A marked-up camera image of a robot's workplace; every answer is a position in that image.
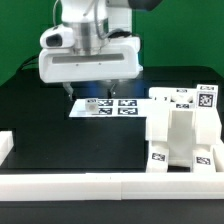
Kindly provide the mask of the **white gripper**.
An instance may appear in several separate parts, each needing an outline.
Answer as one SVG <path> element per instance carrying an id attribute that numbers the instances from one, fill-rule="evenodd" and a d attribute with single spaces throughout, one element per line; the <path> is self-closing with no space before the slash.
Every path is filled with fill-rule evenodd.
<path id="1" fill-rule="evenodd" d="M 113 38 L 91 56 L 78 56 L 72 48 L 44 49 L 39 56 L 39 74 L 45 83 L 63 83 L 69 99 L 74 99 L 70 82 L 136 78 L 142 67 L 139 64 L 138 37 Z M 116 96 L 118 82 L 107 90 L 109 99 Z"/>

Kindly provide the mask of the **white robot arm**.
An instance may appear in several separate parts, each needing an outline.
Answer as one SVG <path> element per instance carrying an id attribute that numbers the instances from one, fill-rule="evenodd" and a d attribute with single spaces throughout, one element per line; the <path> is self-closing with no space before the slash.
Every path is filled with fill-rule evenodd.
<path id="1" fill-rule="evenodd" d="M 110 8 L 155 9 L 163 0 L 57 0 L 62 23 L 40 37 L 39 74 L 45 83 L 133 79 L 142 71 L 141 40 L 121 28 L 112 30 Z"/>

